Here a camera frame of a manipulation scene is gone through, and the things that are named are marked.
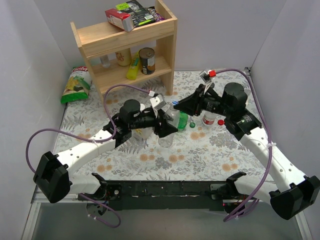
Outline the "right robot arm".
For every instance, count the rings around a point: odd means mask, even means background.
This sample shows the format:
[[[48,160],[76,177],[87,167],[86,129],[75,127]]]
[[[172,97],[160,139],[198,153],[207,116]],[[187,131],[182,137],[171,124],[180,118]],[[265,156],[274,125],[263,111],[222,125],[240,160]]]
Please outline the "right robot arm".
[[[226,180],[226,192],[232,199],[252,194],[255,199],[269,203],[278,216],[291,219],[314,204],[320,191],[320,180],[307,176],[295,167],[278,149],[268,142],[267,131],[261,122],[246,108],[248,96],[244,87],[228,83],[222,96],[200,84],[195,92],[180,100],[174,108],[189,116],[199,116],[202,111],[224,116],[226,129],[262,163],[273,183],[250,180],[244,172],[236,173]]]

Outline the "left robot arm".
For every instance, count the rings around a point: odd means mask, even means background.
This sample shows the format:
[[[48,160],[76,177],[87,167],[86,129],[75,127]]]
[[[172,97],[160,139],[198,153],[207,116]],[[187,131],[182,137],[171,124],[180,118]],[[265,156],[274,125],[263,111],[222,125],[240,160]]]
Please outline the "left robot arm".
[[[129,99],[119,113],[87,142],[57,154],[50,151],[43,154],[33,180],[52,204],[68,194],[87,194],[101,200],[108,192],[106,180],[97,173],[79,175],[76,171],[102,153],[125,143],[131,138],[132,130],[152,128],[160,138],[176,133],[178,129],[169,120],[162,109],[143,108],[137,100]]]

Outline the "clear bottle blue white cap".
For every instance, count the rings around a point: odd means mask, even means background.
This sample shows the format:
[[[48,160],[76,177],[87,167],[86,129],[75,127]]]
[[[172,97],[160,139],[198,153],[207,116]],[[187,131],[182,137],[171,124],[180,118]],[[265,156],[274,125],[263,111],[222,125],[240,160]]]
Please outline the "clear bottle blue white cap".
[[[170,117],[168,122],[170,124],[172,124],[174,127],[178,128],[180,111],[174,109],[174,105],[172,104],[172,102],[169,104],[169,108],[167,109],[167,111],[165,113]],[[172,144],[173,144],[173,140],[174,140],[175,134],[176,133],[172,133],[172,134],[170,134],[170,135],[168,135],[166,137],[159,138],[158,139],[158,144],[163,148],[171,147]]]

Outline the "green bottle cap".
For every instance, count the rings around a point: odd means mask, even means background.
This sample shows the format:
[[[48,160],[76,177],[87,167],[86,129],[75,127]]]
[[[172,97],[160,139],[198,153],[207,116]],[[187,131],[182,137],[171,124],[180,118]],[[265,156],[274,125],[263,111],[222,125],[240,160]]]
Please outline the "green bottle cap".
[[[195,128],[196,124],[195,124],[194,122],[191,122],[191,123],[189,124],[189,126],[190,126],[191,128]]]

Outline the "green plastic bottle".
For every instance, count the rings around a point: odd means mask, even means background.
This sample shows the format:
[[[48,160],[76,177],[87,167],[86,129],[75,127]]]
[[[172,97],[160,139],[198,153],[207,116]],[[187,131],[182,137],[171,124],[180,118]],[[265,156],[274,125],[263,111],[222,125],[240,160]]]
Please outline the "green plastic bottle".
[[[178,127],[177,127],[179,131],[183,131],[186,128],[188,119],[189,119],[189,116],[186,113],[182,111],[179,112],[179,121],[178,121]]]

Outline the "red bottle cap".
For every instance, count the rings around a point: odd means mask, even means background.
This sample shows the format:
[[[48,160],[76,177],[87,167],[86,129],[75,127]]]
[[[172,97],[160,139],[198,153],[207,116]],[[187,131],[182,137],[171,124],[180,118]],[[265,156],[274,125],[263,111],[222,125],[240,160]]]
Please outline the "red bottle cap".
[[[222,120],[222,119],[219,119],[218,121],[217,121],[217,124],[218,125],[220,125],[220,126],[222,126],[222,125],[224,125],[224,120]]]

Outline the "clear bottle red label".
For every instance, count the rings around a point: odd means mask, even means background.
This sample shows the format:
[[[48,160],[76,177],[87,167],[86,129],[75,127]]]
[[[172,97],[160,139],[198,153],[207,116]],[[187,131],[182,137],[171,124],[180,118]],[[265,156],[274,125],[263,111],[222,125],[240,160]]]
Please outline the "clear bottle red label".
[[[217,118],[217,114],[209,111],[205,111],[202,117],[202,123],[206,126],[212,125]]]

